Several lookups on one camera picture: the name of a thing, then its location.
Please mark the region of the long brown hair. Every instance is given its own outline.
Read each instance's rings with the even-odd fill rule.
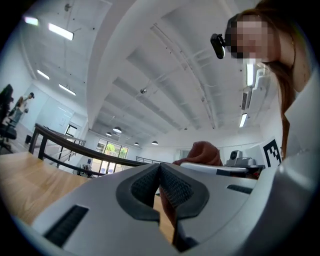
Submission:
[[[281,6],[274,0],[262,0],[253,9],[248,9],[241,12],[236,20],[239,21],[245,15],[260,16],[262,20],[268,22],[274,28],[290,33],[295,33],[295,29],[291,19],[286,12],[282,11]],[[285,158],[287,153],[287,142],[290,124],[285,116],[285,112],[290,107],[295,99],[293,87],[293,73],[290,68],[279,61],[265,62],[268,68],[275,74],[279,83],[279,101],[281,104],[280,113],[282,120],[282,156]]]

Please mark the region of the black camera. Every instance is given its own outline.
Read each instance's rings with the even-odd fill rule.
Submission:
[[[222,38],[222,34],[213,34],[210,38],[210,42],[218,59],[223,59],[225,56],[226,43]]]

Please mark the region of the wooden surface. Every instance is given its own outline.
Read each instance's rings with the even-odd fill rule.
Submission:
[[[46,207],[89,180],[57,169],[29,152],[0,155],[2,198],[10,213],[29,225]],[[160,231],[171,242],[174,228],[160,197],[154,197],[153,208],[160,212]]]

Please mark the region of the black metal railing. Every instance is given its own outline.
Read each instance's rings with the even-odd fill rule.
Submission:
[[[148,158],[144,158],[144,157],[140,157],[140,156],[137,156],[135,158],[135,160],[137,162],[146,163],[146,164],[160,164],[160,163],[168,164],[167,162],[161,162],[161,161],[152,160],[152,159],[148,159]]]
[[[33,154],[35,151],[36,141],[37,141],[39,135],[43,136],[43,138],[41,140],[40,148],[39,148],[39,153],[38,153],[39,159],[41,159],[41,160],[48,159],[52,162],[57,163],[58,165],[65,166],[67,168],[70,168],[70,169],[78,171],[78,172],[85,173],[90,176],[92,176],[92,175],[103,176],[105,174],[100,173],[100,172],[91,171],[91,170],[86,170],[86,169],[68,164],[66,162],[63,162],[63,161],[61,161],[61,153],[64,151],[70,150],[70,152],[74,152],[75,154],[80,154],[80,155],[83,155],[83,156],[86,156],[89,158],[98,159],[98,160],[106,161],[106,162],[112,162],[115,164],[130,166],[130,167],[137,167],[137,166],[141,166],[141,165],[146,164],[143,162],[127,160],[127,159],[123,159],[123,158],[119,158],[119,157],[115,157],[115,156],[106,155],[106,154],[103,154],[100,152],[96,152],[92,149],[84,147],[84,144],[85,144],[84,140],[76,139],[76,138],[64,135],[62,133],[55,132],[53,130],[48,129],[47,127],[39,125],[38,123],[35,124],[34,133],[32,135],[32,139],[30,142],[29,152],[31,154]],[[47,145],[48,141],[56,143],[57,145],[61,146],[62,149],[65,149],[65,150],[60,151],[55,154],[52,154],[52,155],[46,154],[45,149],[46,149],[46,145]],[[59,158],[54,158],[54,156],[57,154],[59,154]]]

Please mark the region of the pendant light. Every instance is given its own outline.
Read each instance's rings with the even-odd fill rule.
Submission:
[[[116,133],[122,133],[122,130],[119,126],[116,126],[113,128],[113,130],[116,132]]]

